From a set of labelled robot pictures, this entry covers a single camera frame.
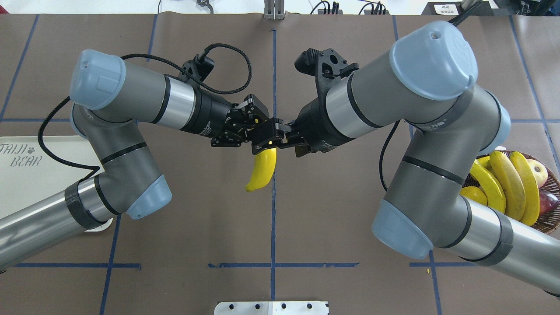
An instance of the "banana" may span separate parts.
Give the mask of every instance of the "banana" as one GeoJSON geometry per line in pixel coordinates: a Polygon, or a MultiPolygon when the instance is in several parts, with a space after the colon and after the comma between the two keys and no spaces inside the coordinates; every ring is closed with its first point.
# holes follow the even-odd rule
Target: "banana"
{"type": "Polygon", "coordinates": [[[539,217],[539,187],[536,185],[535,177],[531,171],[531,166],[523,154],[515,151],[510,155],[510,161],[514,165],[515,170],[523,183],[525,191],[525,212],[521,217],[521,223],[531,226],[535,224],[539,217]]]}
{"type": "Polygon", "coordinates": [[[492,172],[492,167],[490,166],[490,156],[489,156],[489,155],[483,156],[483,157],[479,157],[479,158],[477,159],[477,161],[479,161],[480,164],[482,164],[482,166],[483,166],[485,169],[487,169],[487,170],[489,170],[490,172],[492,172]]]}
{"type": "Polygon", "coordinates": [[[470,168],[470,174],[484,190],[488,198],[488,206],[501,213],[506,212],[506,196],[496,177],[477,160],[474,160],[473,166],[470,168]]]}
{"type": "Polygon", "coordinates": [[[490,153],[490,164],[506,195],[506,215],[519,221],[525,212],[526,203],[519,174],[507,156],[500,151],[490,153]]]}
{"type": "Polygon", "coordinates": [[[255,164],[253,165],[253,172],[251,173],[251,180],[245,186],[245,190],[252,192],[256,189],[265,187],[276,168],[276,148],[266,149],[263,152],[255,155],[255,164]]]}

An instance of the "white sign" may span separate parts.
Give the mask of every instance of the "white sign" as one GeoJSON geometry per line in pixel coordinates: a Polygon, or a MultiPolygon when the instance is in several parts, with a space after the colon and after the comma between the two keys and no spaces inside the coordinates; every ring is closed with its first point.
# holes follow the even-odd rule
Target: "white sign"
{"type": "MultiPolygon", "coordinates": [[[[46,136],[44,142],[62,159],[101,166],[90,143],[80,136],[46,136]]],[[[51,159],[37,137],[0,137],[0,218],[65,190],[89,172],[51,159]]],[[[89,231],[106,229],[111,221],[89,231]]]]}
{"type": "Polygon", "coordinates": [[[439,15],[459,15],[456,4],[434,4],[433,8],[439,15]]]}

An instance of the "white label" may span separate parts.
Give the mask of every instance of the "white label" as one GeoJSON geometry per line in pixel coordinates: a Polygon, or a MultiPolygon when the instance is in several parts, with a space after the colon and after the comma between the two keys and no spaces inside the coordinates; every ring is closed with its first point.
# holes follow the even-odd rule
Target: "white label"
{"type": "Polygon", "coordinates": [[[439,15],[459,15],[457,5],[455,4],[434,4],[433,8],[439,15]]]}

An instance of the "wicker basket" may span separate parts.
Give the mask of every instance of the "wicker basket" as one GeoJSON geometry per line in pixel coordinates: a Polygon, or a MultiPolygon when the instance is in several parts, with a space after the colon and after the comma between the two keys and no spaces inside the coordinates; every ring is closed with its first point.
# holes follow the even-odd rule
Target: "wicker basket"
{"type": "MultiPolygon", "coordinates": [[[[510,154],[513,151],[501,151],[501,152],[504,152],[509,157],[510,154]]],[[[525,153],[521,153],[521,154],[523,154],[527,159],[537,160],[535,157],[533,157],[529,154],[525,154],[525,153]]],[[[551,192],[558,199],[560,199],[560,183],[558,183],[558,179],[550,171],[550,169],[548,169],[548,167],[546,167],[546,168],[547,168],[547,172],[548,172],[548,179],[544,183],[544,185],[542,187],[540,187],[539,189],[551,192]]],[[[478,182],[470,174],[469,174],[469,176],[467,176],[467,178],[465,180],[465,183],[463,184],[463,187],[467,187],[467,186],[479,186],[478,182]]],[[[556,209],[554,209],[554,210],[552,210],[552,211],[550,211],[550,212],[548,212],[548,213],[546,213],[542,216],[539,216],[536,223],[533,224],[531,227],[534,228],[534,229],[537,229],[537,230],[539,230],[543,233],[550,234],[550,233],[556,231],[556,229],[558,229],[559,226],[560,226],[560,205],[558,207],[556,207],[556,209]]]]}

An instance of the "black band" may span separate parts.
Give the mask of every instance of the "black band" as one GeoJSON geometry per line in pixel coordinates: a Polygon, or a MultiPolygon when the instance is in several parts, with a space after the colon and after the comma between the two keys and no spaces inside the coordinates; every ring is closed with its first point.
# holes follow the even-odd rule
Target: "black band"
{"type": "Polygon", "coordinates": [[[80,181],[75,182],[66,188],[64,191],[64,200],[66,201],[66,207],[74,220],[84,229],[91,230],[103,225],[105,222],[98,221],[91,215],[90,211],[83,206],[80,194],[78,193],[79,184],[80,181]]]}
{"type": "Polygon", "coordinates": [[[99,117],[99,116],[95,113],[94,110],[89,110],[89,109],[86,109],[86,110],[89,111],[90,114],[92,114],[93,116],[95,116],[95,118],[97,118],[97,119],[99,119],[99,120],[101,120],[101,121],[104,121],[104,122],[106,122],[106,123],[111,123],[111,124],[123,124],[123,123],[128,123],[129,121],[132,120],[132,118],[131,118],[131,119],[127,119],[126,121],[123,121],[123,122],[110,122],[110,121],[108,121],[108,120],[105,120],[105,119],[99,117]]]}
{"type": "Polygon", "coordinates": [[[370,122],[369,119],[366,118],[366,116],[362,113],[362,111],[358,108],[358,104],[356,104],[356,100],[354,99],[354,93],[352,92],[352,78],[354,77],[354,74],[352,74],[349,78],[348,78],[348,83],[346,84],[347,87],[347,93],[348,93],[348,100],[350,100],[350,104],[352,105],[352,109],[354,109],[354,112],[356,112],[356,115],[358,115],[358,117],[364,122],[366,123],[366,125],[373,127],[373,128],[381,128],[383,126],[374,124],[372,122],[370,122]]]}
{"type": "Polygon", "coordinates": [[[461,235],[459,235],[459,237],[453,243],[451,243],[447,246],[440,247],[440,248],[450,248],[450,247],[453,247],[453,246],[459,244],[465,238],[465,235],[469,232],[470,224],[473,221],[473,211],[470,208],[469,201],[465,197],[463,197],[461,195],[459,195],[459,196],[461,198],[463,198],[463,200],[466,203],[466,224],[465,224],[465,228],[463,229],[463,232],[461,233],[461,235]]]}
{"type": "Polygon", "coordinates": [[[504,260],[507,255],[510,254],[511,249],[513,248],[514,244],[514,230],[511,227],[511,222],[501,212],[498,212],[490,207],[490,210],[494,211],[494,213],[498,216],[498,220],[500,221],[500,239],[498,240],[498,244],[496,247],[490,252],[490,254],[476,259],[476,260],[469,260],[466,258],[462,258],[466,261],[476,262],[478,266],[494,266],[504,260]]]}
{"type": "Polygon", "coordinates": [[[113,154],[111,154],[111,155],[109,155],[109,156],[104,157],[103,159],[101,159],[101,160],[100,160],[101,165],[104,165],[105,163],[107,163],[107,162],[109,162],[109,161],[112,161],[112,160],[114,160],[114,159],[116,159],[116,158],[118,158],[118,157],[120,157],[120,156],[123,156],[123,155],[125,155],[125,154],[127,154],[127,153],[130,153],[130,152],[134,151],[134,150],[138,150],[138,149],[143,148],[143,147],[145,147],[145,146],[147,146],[147,144],[146,144],[145,142],[142,142],[142,143],[138,143],[138,144],[133,145],[133,146],[129,146],[129,147],[127,147],[126,149],[122,149],[122,150],[120,150],[120,151],[118,151],[118,152],[115,152],[115,153],[113,153],[113,154]]]}
{"type": "Polygon", "coordinates": [[[552,293],[552,292],[548,292],[548,291],[546,291],[546,290],[543,290],[543,291],[545,291],[546,293],[548,293],[548,294],[552,295],[553,297],[557,297],[557,298],[560,298],[560,294],[554,294],[554,293],[552,293]]]}
{"type": "Polygon", "coordinates": [[[469,107],[470,103],[473,101],[474,88],[464,91],[453,103],[453,105],[438,118],[427,122],[427,123],[413,123],[407,121],[409,124],[417,127],[422,131],[435,131],[438,129],[443,129],[452,123],[454,123],[459,117],[461,117],[466,109],[469,107]]]}
{"type": "Polygon", "coordinates": [[[117,210],[115,210],[115,208],[113,208],[111,204],[109,204],[107,198],[105,198],[105,194],[103,194],[103,191],[101,190],[101,185],[99,185],[99,175],[94,177],[94,184],[95,184],[95,190],[97,191],[97,195],[99,196],[99,199],[101,199],[101,202],[107,208],[107,210],[109,210],[109,212],[111,212],[114,215],[120,215],[120,213],[118,213],[117,210]]]}
{"type": "Polygon", "coordinates": [[[452,181],[454,181],[455,183],[457,183],[461,186],[463,185],[463,183],[465,183],[464,178],[461,178],[460,176],[455,175],[452,172],[449,172],[449,171],[447,171],[443,168],[439,168],[439,167],[437,167],[435,165],[432,165],[430,163],[424,162],[422,160],[418,160],[414,157],[405,155],[405,156],[403,156],[403,162],[410,163],[412,165],[416,165],[416,166],[418,166],[420,168],[423,168],[425,170],[429,170],[430,172],[436,173],[439,176],[443,176],[443,177],[445,177],[449,180],[452,180],[452,181]]]}
{"type": "Polygon", "coordinates": [[[161,103],[160,112],[157,113],[156,118],[154,118],[151,123],[157,124],[160,122],[161,117],[164,116],[165,110],[167,109],[167,104],[169,103],[169,95],[171,94],[171,82],[169,82],[169,77],[167,75],[164,76],[165,78],[165,94],[164,94],[164,101],[161,103]]]}

